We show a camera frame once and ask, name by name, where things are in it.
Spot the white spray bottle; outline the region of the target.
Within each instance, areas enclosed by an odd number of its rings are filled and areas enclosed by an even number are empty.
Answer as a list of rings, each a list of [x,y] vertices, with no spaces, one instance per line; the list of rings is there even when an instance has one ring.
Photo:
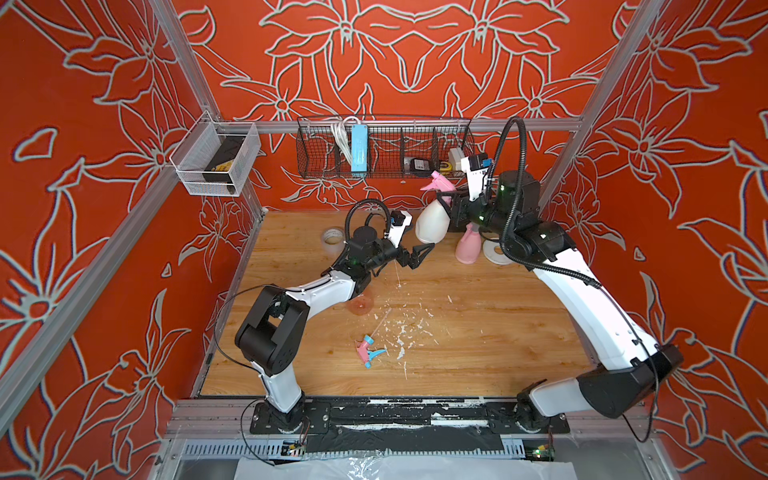
[[[445,238],[449,226],[449,208],[435,199],[419,215],[415,235],[423,244],[437,244]]]

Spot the pink spray bottle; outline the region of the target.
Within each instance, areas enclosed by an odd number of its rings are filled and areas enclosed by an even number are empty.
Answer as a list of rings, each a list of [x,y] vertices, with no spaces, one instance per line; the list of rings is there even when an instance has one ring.
[[[466,231],[457,244],[455,257],[462,264],[474,264],[482,251],[482,246],[483,238],[480,233],[468,231],[466,226]]]

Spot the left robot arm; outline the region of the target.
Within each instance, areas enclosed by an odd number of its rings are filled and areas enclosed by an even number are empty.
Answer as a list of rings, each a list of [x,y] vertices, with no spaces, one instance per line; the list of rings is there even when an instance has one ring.
[[[235,336],[235,345],[258,372],[272,413],[291,428],[303,411],[304,392],[294,373],[306,325],[325,310],[359,296],[374,274],[391,262],[416,269],[433,243],[409,250],[396,236],[378,236],[370,226],[357,228],[334,263],[317,280],[260,292]]]

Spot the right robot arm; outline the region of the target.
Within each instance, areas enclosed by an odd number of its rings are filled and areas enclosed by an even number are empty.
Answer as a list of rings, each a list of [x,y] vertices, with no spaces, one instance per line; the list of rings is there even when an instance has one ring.
[[[502,254],[533,272],[567,309],[594,368],[559,381],[542,380],[516,399],[514,418],[529,433],[564,413],[593,410],[619,418],[659,387],[681,364],[673,344],[640,327],[590,270],[570,235],[539,216],[540,184],[527,172],[505,171],[492,190],[488,168],[468,170],[467,188],[453,199],[452,221],[468,221],[498,237]]]

